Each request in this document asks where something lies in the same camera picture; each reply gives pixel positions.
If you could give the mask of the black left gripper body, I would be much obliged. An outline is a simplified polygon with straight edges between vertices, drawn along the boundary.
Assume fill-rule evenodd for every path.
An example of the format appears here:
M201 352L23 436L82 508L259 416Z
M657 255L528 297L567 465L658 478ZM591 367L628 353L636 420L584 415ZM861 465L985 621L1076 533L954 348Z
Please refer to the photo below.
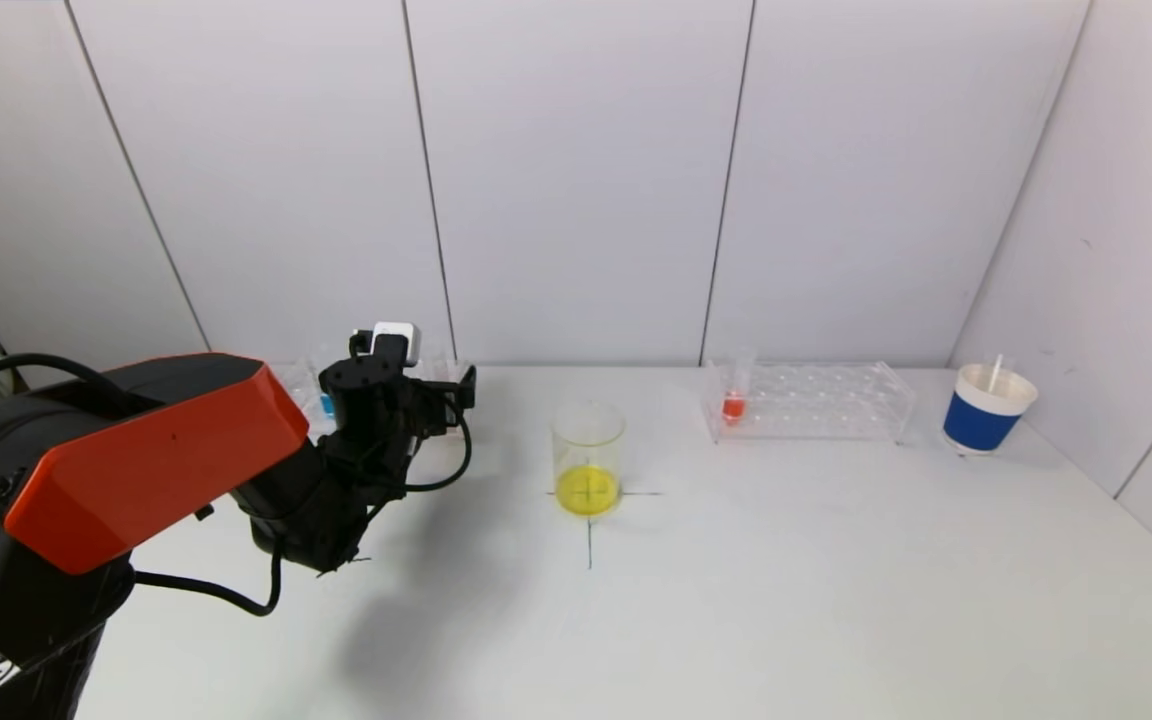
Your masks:
M458 386L412 379L414 424L419 435L445 435L460 427Z

